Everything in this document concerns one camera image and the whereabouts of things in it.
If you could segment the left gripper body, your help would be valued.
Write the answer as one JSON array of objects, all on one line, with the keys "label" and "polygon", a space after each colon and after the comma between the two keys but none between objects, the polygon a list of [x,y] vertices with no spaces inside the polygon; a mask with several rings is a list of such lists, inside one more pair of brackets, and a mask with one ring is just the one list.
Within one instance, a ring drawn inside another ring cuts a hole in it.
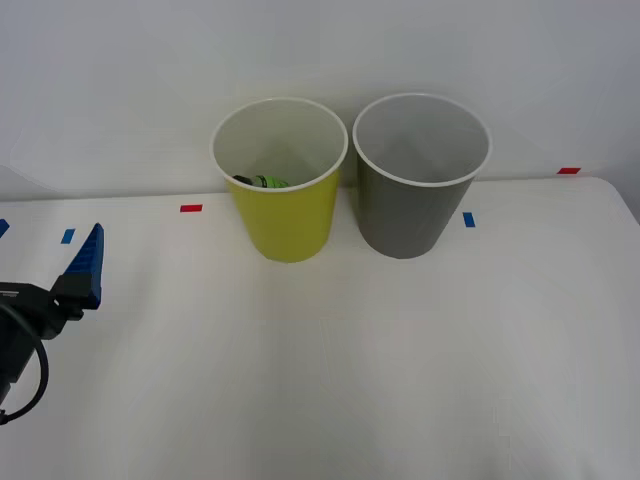
[{"label": "left gripper body", "polygon": [[[40,340],[55,338],[66,324],[63,310],[49,291],[27,283],[1,283],[1,305],[19,314]],[[1,395],[15,384],[31,355],[34,345],[24,329],[1,313]]]}]

